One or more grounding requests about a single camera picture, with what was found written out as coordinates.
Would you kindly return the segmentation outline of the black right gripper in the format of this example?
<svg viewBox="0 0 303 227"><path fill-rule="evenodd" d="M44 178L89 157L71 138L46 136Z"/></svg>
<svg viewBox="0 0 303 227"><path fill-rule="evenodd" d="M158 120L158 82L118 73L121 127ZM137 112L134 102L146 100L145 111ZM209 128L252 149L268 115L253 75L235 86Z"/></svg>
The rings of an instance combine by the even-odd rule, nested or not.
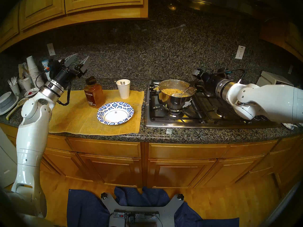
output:
<svg viewBox="0 0 303 227"><path fill-rule="evenodd" d="M190 82L189 89L196 89L197 86L201 86L204 83L204 88L207 92L220 95L221 90L217 90L217 85L221 81L220 75L204 73L202 69L196 69L193 70L192 76L196 79Z"/></svg>

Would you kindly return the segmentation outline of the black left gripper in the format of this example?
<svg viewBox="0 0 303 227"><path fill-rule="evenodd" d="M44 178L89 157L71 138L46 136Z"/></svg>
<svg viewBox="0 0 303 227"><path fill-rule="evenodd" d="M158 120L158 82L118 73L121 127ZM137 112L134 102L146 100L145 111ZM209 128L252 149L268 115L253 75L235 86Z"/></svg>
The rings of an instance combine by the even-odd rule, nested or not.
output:
<svg viewBox="0 0 303 227"><path fill-rule="evenodd" d="M69 66L77 58L78 54L73 54L65 58L64 60L55 60L55 82L61 86L67 86L68 83L75 79L79 79L87 72L90 56L87 56L80 64L75 66L75 69L70 69Z"/></svg>

